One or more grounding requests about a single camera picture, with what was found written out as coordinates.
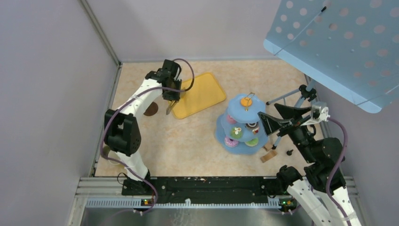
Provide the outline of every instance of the table surface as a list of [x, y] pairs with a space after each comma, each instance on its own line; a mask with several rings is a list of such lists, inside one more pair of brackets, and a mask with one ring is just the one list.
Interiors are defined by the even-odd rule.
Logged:
[[[277, 156], [262, 163], [267, 154], [260, 149], [253, 155], [235, 155], [227, 152], [215, 139], [216, 119], [223, 114], [228, 101], [239, 93], [254, 92], [261, 100], [268, 101], [306, 84], [303, 73], [281, 60], [255, 61], [196, 61], [190, 62], [196, 75], [214, 74], [227, 95], [227, 99], [185, 119], [166, 115], [167, 101], [158, 97], [159, 106], [154, 116], [143, 116], [138, 122], [142, 137], [139, 148], [144, 164], [152, 176], [275, 176], [283, 165], [294, 166], [304, 175], [308, 164], [288, 136], [277, 147]], [[190, 78], [190, 69], [184, 62], [180, 78]], [[113, 102], [113, 109], [122, 105], [141, 85], [149, 71], [162, 67], [162, 62], [123, 64]], [[293, 106], [299, 93], [286, 99]], [[267, 113], [280, 117], [273, 105]], [[321, 139], [317, 125], [316, 139]], [[276, 140], [276, 135], [269, 137]], [[291, 156], [286, 151], [294, 149]], [[96, 176], [116, 176], [126, 172], [121, 165], [112, 165], [100, 157]]]

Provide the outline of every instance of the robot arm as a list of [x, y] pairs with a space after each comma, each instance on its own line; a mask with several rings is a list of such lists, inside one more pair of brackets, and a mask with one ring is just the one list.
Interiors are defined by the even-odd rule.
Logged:
[[[141, 136], [137, 122], [158, 96], [162, 95], [163, 99], [170, 101], [170, 106], [180, 100], [179, 93], [161, 89], [161, 87], [166, 87], [180, 90], [182, 81], [177, 79], [180, 71], [181, 67], [178, 63], [165, 60], [162, 68], [156, 72], [149, 72], [140, 88], [127, 101], [133, 98], [135, 100], [119, 112], [105, 136], [105, 144], [115, 151], [120, 160], [141, 178], [148, 178], [150, 173], [138, 152]], [[140, 93], [148, 89], [151, 91], [138, 97]], [[104, 125], [108, 123], [114, 113], [115, 110], [111, 109], [105, 113]], [[139, 180], [129, 170], [128, 177], [136, 181]]]
[[[275, 104], [276, 109], [283, 119], [277, 119], [273, 116], [259, 112], [258, 115], [263, 123], [266, 134], [270, 135], [279, 131], [279, 136], [289, 135], [301, 155], [308, 163], [312, 165], [305, 167], [306, 177], [310, 185], [315, 189], [311, 191], [307, 183], [302, 180], [302, 176], [294, 167], [281, 167], [277, 173], [277, 179], [280, 184], [281, 192], [290, 193], [304, 208], [316, 225], [347, 226], [347, 220], [352, 226], [360, 226], [359, 219], [356, 216], [345, 188], [345, 180], [340, 171], [337, 171], [329, 189], [342, 209], [348, 216], [343, 217], [343, 213], [326, 193], [326, 183], [330, 172], [338, 161], [341, 142], [337, 138], [325, 138], [315, 140], [315, 133], [309, 132], [306, 125], [313, 125], [321, 121], [327, 121], [328, 107], [323, 102], [316, 102], [308, 108], [295, 108], [285, 105]], [[325, 206], [316, 197], [319, 196]]]

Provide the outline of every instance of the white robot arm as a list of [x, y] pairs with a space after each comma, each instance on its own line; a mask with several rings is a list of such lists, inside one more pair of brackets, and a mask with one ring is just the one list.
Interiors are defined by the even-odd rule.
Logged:
[[[170, 60], [165, 60], [162, 68], [158, 69], [158, 71], [149, 72], [140, 88], [119, 107], [121, 108], [134, 98], [133, 102], [121, 109], [105, 135], [104, 141], [110, 149], [115, 151], [120, 160], [141, 178], [149, 177], [150, 174], [138, 151], [141, 136], [137, 122], [140, 121], [145, 110], [158, 96], [162, 95], [165, 100], [170, 101], [170, 106], [179, 101], [180, 94], [178, 92], [162, 88], [180, 90], [181, 80], [177, 79], [180, 72], [180, 65]], [[106, 112], [105, 125], [114, 113], [115, 110], [111, 109]], [[129, 170], [127, 176], [133, 180], [140, 181]]]
[[[342, 212], [325, 192], [315, 191], [315, 193], [313, 193], [304, 180], [299, 179], [294, 181], [292, 185], [288, 186], [287, 192], [302, 205], [303, 209], [317, 226], [347, 226], [347, 220], [351, 222], [352, 226], [361, 226], [356, 212], [351, 205], [351, 201], [349, 200], [346, 188], [340, 187], [334, 190], [333, 198], [341, 202], [340, 205], [348, 215], [347, 218], [343, 217]], [[327, 208], [321, 203], [317, 196], [322, 199]]]

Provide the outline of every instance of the black screw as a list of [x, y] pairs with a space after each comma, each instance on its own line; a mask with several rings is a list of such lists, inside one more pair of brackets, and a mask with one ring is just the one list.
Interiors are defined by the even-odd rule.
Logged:
[[287, 151], [287, 155], [288, 155], [288, 156], [291, 156], [293, 151], [294, 151], [294, 150], [289, 150], [289, 151]]

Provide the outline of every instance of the green donut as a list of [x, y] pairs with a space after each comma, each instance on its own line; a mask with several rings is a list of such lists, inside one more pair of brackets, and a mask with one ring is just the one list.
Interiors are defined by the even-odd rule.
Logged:
[[256, 146], [258, 144], [258, 142], [259, 142], [259, 139], [258, 138], [254, 138], [254, 139], [252, 139], [250, 141], [245, 142], [245, 144], [250, 146], [250, 147], [253, 147], [253, 146]]
[[242, 129], [240, 127], [233, 127], [230, 136], [234, 139], [240, 139], [242, 137]]

